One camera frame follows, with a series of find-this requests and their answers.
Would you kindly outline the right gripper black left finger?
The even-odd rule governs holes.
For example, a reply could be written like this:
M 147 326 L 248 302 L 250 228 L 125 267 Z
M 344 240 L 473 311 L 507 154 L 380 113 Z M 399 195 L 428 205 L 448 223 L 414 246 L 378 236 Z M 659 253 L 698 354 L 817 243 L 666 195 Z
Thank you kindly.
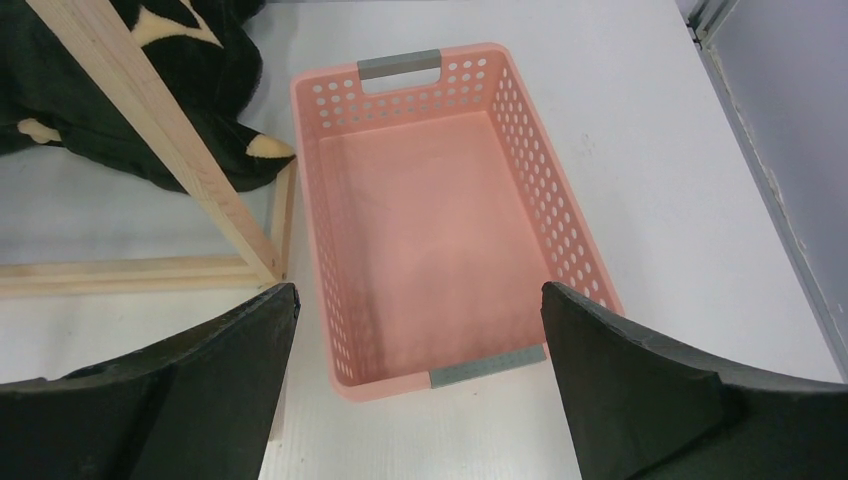
M 256 478 L 299 312 L 282 283 L 123 356 L 4 384 L 2 477 Z

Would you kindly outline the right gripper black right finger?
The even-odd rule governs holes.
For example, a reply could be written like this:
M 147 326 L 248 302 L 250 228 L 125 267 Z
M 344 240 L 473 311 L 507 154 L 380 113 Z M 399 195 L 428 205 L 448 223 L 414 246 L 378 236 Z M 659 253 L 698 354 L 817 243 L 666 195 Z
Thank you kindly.
M 541 317 L 585 479 L 843 479 L 847 388 L 728 360 L 558 282 Z

